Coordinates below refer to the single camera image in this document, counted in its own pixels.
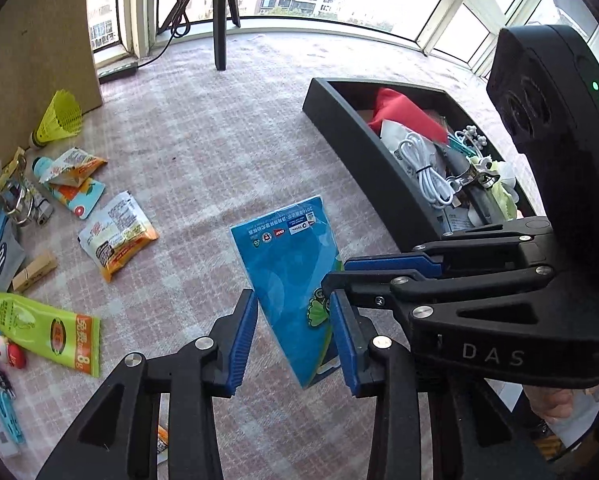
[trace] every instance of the black storage box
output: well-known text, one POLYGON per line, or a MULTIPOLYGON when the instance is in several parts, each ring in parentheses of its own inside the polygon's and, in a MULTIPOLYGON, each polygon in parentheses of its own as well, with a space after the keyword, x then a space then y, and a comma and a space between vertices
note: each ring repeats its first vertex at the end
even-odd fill
MULTIPOLYGON (((314 78, 311 81, 304 112, 371 201, 399 250, 408 252, 417 244, 441 239, 443 229, 417 183, 406 175, 359 114, 375 108, 380 88, 404 94, 422 110, 435 110, 454 130, 462 130, 475 122, 443 90, 376 80, 314 78)), ((480 135, 485 135, 478 124, 475 126, 480 135)), ((503 160, 490 142, 483 153, 494 160, 503 160)), ((522 214, 534 216, 519 184, 515 191, 519 194, 518 208, 522 214)), ((503 217, 493 215, 488 220, 500 223, 503 217)))

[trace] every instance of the blue booklet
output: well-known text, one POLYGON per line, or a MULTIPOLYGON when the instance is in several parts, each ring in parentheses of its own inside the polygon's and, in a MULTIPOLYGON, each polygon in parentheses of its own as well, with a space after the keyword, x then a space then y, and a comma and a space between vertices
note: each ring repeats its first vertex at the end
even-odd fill
POLYGON ((318 196, 231 229, 252 288, 303 388, 339 368, 323 277, 343 265, 318 196))

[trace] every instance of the blue binder clip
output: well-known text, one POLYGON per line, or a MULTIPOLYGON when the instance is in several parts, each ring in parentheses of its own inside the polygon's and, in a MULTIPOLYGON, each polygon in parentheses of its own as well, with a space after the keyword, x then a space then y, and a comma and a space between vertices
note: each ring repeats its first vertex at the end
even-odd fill
POLYGON ((15 410, 12 408, 12 401, 4 391, 0 391, 0 416, 13 442, 16 444, 25 444, 26 439, 23 436, 22 428, 20 428, 17 422, 15 410))

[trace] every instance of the yellow shuttlecock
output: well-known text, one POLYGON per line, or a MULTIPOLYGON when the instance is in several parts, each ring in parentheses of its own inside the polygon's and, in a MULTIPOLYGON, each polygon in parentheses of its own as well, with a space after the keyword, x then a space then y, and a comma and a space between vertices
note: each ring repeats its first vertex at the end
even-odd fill
POLYGON ((38 128, 30 134, 30 146, 41 148, 51 140, 76 136, 82 129, 82 109, 67 90, 55 92, 38 128))

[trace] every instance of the blue gripper pad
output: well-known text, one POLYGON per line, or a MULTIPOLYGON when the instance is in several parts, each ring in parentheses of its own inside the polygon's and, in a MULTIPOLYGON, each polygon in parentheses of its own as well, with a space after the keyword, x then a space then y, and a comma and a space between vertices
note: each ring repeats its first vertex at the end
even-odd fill
POLYGON ((246 291, 243 292, 233 314, 238 314, 240 304, 245 301, 246 305, 243 307, 242 319, 239 322, 233 347, 230 349, 230 357, 228 358, 226 389, 232 396, 237 388, 241 386, 244 379, 250 345, 252 344, 252 337, 257 325, 257 296, 255 296, 252 290, 249 292, 247 298, 244 298, 246 291))
POLYGON ((337 345, 340 363, 342 364, 343 378, 346 386, 351 389, 351 393, 357 397, 361 393, 359 357, 360 354, 363 354, 363 352, 366 351, 367 347, 356 348, 353 336, 351 335, 351 329, 359 330, 355 316, 353 316, 352 312, 350 316, 345 316, 336 292, 331 294, 330 311, 331 325, 333 327, 333 335, 335 336, 335 344, 337 345))
POLYGON ((441 265, 430 260, 426 254, 408 256, 375 256, 353 258, 343 264, 344 270, 418 270, 424 278, 441 277, 441 265))

